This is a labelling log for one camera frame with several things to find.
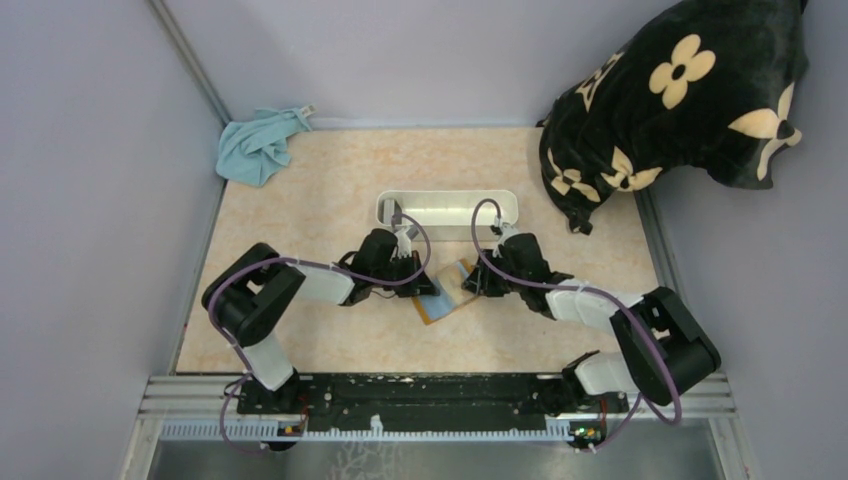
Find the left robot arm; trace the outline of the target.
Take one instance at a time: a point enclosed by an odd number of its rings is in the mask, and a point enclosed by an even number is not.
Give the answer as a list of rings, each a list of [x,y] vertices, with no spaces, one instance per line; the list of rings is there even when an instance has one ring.
[[[295,382],[297,371],[273,334],[296,300],[353,306],[380,288],[399,298],[437,295],[425,267],[428,252],[412,247],[417,230],[376,228],[355,251],[321,264],[283,257],[257,243],[203,292],[201,305],[213,327],[244,363],[249,379],[269,392]]]

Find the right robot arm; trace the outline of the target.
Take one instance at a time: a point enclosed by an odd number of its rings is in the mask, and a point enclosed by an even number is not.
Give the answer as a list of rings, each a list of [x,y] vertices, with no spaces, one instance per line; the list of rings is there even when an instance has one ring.
[[[612,293],[580,281],[551,269],[531,233],[510,234],[495,248],[480,250],[463,287],[489,298],[515,293],[534,313],[614,337],[617,351],[589,353],[571,368],[590,396],[637,391],[656,406],[668,406],[722,363],[674,290]]]

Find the orange leather card holder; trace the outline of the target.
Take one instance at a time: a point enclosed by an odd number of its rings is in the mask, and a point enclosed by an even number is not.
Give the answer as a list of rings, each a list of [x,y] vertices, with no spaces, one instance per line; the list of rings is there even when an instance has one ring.
[[[441,268],[433,277],[436,293],[412,299],[415,310],[424,325],[431,325],[478,298],[474,292],[463,288],[474,267],[467,258]]]

